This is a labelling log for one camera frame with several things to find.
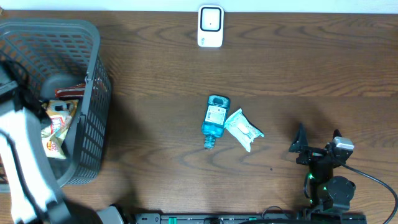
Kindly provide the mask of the yellow snack bag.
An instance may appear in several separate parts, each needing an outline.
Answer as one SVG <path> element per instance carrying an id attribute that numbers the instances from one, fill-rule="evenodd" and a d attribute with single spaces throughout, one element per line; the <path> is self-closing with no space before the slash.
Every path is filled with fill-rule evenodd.
<path id="1" fill-rule="evenodd" d="M 66 138 L 79 100 L 50 100 L 42 104 L 51 123 L 41 131 L 42 145 L 49 158 L 66 159 L 62 144 Z"/>

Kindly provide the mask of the orange snack bar wrapper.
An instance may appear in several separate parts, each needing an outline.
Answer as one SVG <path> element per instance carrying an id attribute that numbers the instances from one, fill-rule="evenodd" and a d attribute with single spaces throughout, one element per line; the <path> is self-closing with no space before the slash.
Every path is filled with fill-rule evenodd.
<path id="1" fill-rule="evenodd" d="M 77 84 L 66 88 L 59 88 L 55 90 L 56 98 L 80 98 L 85 93 L 85 83 Z"/>

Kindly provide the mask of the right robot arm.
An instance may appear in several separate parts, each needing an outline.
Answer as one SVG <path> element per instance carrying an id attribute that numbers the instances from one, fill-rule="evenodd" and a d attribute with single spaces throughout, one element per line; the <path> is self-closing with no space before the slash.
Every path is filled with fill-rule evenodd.
<path id="1" fill-rule="evenodd" d="M 297 164 L 308 166 L 303 191 L 311 200 L 309 213 L 343 213 L 349 210 L 356 186 L 345 177 L 335 176 L 333 171 L 343 165 L 353 151 L 353 142 L 344 138 L 337 129 L 325 147 L 311 147 L 304 125 L 299 125 L 289 152 L 298 154 Z"/>

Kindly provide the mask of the light green wet wipes pack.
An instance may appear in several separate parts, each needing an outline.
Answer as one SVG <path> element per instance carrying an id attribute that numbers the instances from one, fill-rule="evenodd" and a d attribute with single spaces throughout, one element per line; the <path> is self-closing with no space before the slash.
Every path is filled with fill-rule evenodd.
<path id="1" fill-rule="evenodd" d="M 251 152 L 251 144 L 258 137 L 264 137 L 264 133 L 252 125 L 240 108 L 229 116 L 224 128 L 232 134 L 247 152 Z"/>

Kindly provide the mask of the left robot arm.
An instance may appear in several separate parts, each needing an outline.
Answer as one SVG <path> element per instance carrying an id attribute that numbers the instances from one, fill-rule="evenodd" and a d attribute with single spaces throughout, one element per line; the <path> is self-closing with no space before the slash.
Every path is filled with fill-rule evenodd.
<path id="1" fill-rule="evenodd" d="M 19 76 L 19 67 L 1 62 L 1 159 L 14 223 L 125 223 L 115 206 L 96 212 L 65 197 L 41 141 L 50 118 Z"/>

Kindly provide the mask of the blue mouthwash bottle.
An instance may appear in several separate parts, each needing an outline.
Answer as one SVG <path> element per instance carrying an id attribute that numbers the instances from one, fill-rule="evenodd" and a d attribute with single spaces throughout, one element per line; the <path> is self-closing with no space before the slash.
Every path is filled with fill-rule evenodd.
<path id="1" fill-rule="evenodd" d="M 212 150 L 216 140 L 223 136 L 224 123 L 230 104 L 230 99 L 225 96 L 210 95 L 208 97 L 206 113 L 201 126 L 202 134 L 205 135 L 205 150 Z"/>

